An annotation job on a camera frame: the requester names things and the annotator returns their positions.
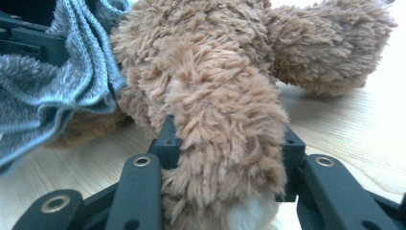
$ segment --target wooden table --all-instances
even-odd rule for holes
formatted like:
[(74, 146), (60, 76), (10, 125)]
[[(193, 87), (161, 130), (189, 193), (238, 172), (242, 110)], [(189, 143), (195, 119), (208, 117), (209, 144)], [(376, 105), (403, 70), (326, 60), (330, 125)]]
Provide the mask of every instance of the wooden table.
[[(405, 10), (406, 3), (396, 0), (391, 11), (400, 26), (365, 88), (319, 98), (279, 84), (290, 126), (306, 142), (306, 152), (340, 159), (366, 189), (396, 202), (406, 192)], [(11, 229), (32, 202), (53, 190), (74, 189), (88, 197), (115, 183), (124, 161), (146, 152), (149, 143), (134, 125), (77, 149), (33, 151), (13, 174), (0, 178), (0, 230)], [(300, 229), (295, 204), (283, 204), (271, 228)]]

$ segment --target blue knit fabric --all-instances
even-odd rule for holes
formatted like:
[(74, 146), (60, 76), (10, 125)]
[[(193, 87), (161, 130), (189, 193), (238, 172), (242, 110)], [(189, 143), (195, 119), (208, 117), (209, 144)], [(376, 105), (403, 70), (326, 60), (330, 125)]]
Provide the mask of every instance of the blue knit fabric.
[(66, 37), (69, 59), (60, 67), (0, 56), (0, 173), (61, 134), (75, 112), (117, 109), (125, 80), (108, 34), (130, 5), (127, 0), (95, 0), (89, 9), (85, 0), (58, 0), (47, 33)]

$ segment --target teddy bear arm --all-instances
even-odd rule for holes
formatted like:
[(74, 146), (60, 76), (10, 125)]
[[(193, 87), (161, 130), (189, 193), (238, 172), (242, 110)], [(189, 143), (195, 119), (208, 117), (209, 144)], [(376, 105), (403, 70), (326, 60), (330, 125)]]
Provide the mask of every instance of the teddy bear arm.
[(274, 76), (317, 94), (362, 87), (395, 23), (379, 0), (329, 0), (266, 14), (274, 44)]

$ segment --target fluffy fur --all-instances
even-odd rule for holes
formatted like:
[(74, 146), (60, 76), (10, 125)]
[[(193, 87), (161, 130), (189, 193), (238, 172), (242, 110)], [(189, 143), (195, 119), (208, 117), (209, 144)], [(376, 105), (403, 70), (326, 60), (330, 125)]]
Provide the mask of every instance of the fluffy fur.
[(127, 115), (118, 109), (113, 114), (93, 114), (78, 112), (68, 123), (62, 135), (59, 135), (47, 147), (66, 149), (83, 145), (92, 139), (101, 137), (126, 124)]
[(151, 138), (174, 115), (182, 154), (162, 171), (166, 229), (262, 229), (286, 182), (275, 82), (363, 86), (394, 26), (378, 0), (137, 2), (111, 35), (127, 77), (119, 105)]

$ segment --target screw hole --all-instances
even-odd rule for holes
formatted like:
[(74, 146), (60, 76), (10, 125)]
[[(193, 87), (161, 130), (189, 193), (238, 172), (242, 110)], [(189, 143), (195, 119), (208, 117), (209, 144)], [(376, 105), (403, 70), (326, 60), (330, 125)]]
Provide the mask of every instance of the screw hole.
[(136, 230), (140, 227), (140, 221), (133, 219), (124, 225), (124, 230)]
[(149, 165), (151, 159), (149, 157), (140, 157), (134, 160), (134, 165), (137, 167), (143, 167)]
[(362, 221), (362, 226), (364, 226), (365, 229), (368, 230), (380, 230), (380, 227), (378, 227), (376, 224), (368, 220)]
[(71, 201), (71, 198), (67, 195), (54, 196), (41, 206), (42, 213), (54, 213), (63, 209)]
[(335, 165), (334, 161), (322, 156), (316, 157), (316, 162), (325, 167), (333, 167)]

